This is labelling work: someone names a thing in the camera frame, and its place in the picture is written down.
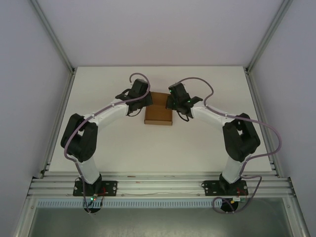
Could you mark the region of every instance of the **black mounting plate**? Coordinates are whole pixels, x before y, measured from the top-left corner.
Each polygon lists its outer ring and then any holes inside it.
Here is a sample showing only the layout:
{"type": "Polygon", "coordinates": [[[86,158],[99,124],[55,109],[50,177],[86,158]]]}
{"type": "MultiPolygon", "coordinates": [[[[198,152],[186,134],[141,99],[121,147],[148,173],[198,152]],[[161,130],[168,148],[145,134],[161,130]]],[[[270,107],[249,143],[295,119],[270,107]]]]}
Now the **black mounting plate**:
{"type": "Polygon", "coordinates": [[[226,192],[220,188],[219,180],[206,180],[202,183],[205,191],[205,196],[246,196],[248,195],[247,183],[240,180],[235,186],[231,187],[226,192]]]}
{"type": "MultiPolygon", "coordinates": [[[[85,186],[85,194],[86,196],[93,196],[94,190],[91,185],[86,184],[85,186]]],[[[102,181],[101,182],[101,188],[100,188],[100,196],[105,197],[115,197],[117,195],[118,190],[118,182],[117,181],[102,181]]],[[[75,181],[75,187],[73,196],[75,197],[82,197],[83,196],[83,190],[82,190],[82,182],[81,180],[75,181]]]]}

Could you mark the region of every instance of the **white wall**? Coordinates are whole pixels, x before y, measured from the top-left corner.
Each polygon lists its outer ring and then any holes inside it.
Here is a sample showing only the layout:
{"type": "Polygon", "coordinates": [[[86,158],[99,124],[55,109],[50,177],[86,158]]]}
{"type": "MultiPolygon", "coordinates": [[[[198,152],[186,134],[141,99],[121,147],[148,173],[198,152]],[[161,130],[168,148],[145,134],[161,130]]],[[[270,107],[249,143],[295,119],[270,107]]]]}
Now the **white wall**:
{"type": "Polygon", "coordinates": [[[27,0],[0,3],[0,232],[39,172],[68,71],[27,0]]]}
{"type": "Polygon", "coordinates": [[[247,66],[282,0],[39,0],[77,66],[247,66]]]}
{"type": "Polygon", "coordinates": [[[269,122],[281,133],[282,167],[316,236],[316,1],[294,1],[253,76],[269,122]]]}

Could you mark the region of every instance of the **brown cardboard box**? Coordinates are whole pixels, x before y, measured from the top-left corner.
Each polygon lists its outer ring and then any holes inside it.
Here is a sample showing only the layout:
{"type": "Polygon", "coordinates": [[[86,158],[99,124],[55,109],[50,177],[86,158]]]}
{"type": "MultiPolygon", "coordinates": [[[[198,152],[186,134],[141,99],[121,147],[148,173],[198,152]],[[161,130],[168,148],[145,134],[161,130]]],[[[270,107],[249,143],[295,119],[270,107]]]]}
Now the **brown cardboard box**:
{"type": "Polygon", "coordinates": [[[165,108],[169,94],[151,92],[153,105],[147,106],[145,124],[172,125],[172,110],[165,108]]]}

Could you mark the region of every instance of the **glass panel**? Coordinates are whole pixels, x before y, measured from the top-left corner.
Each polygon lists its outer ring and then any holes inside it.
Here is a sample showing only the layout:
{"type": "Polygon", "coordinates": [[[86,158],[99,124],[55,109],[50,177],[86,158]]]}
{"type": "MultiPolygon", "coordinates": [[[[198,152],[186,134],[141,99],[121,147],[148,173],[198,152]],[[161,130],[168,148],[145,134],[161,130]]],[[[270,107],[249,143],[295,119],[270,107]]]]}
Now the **glass panel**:
{"type": "Polygon", "coordinates": [[[37,208],[31,237],[290,237],[282,199],[254,199],[243,212],[210,208],[37,208]]]}

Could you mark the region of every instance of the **white table surface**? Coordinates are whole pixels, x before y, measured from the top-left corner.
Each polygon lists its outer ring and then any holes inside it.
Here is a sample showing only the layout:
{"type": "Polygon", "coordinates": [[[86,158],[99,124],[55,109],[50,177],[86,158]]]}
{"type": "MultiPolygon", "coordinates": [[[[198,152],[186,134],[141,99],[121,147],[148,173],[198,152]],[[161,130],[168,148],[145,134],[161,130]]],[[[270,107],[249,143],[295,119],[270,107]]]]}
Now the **white table surface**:
{"type": "MultiPolygon", "coordinates": [[[[168,87],[186,77],[201,77],[214,88],[208,104],[231,114],[247,113],[257,119],[242,67],[79,67],[63,118],[49,171],[76,171],[63,156],[60,140],[74,114],[96,112],[123,90],[130,88],[130,74],[140,72],[151,82],[151,91],[168,93],[168,87]]],[[[210,93],[201,81],[184,82],[191,97],[210,93]]],[[[139,174],[179,174],[223,171],[228,155],[223,134],[206,123],[182,121],[173,112],[173,125],[144,124],[145,109],[136,117],[118,119],[99,131],[94,154],[99,171],[139,174]]],[[[260,127],[255,125],[266,152],[260,127]]],[[[271,171],[268,157],[252,160],[245,171],[271,171]]]]}

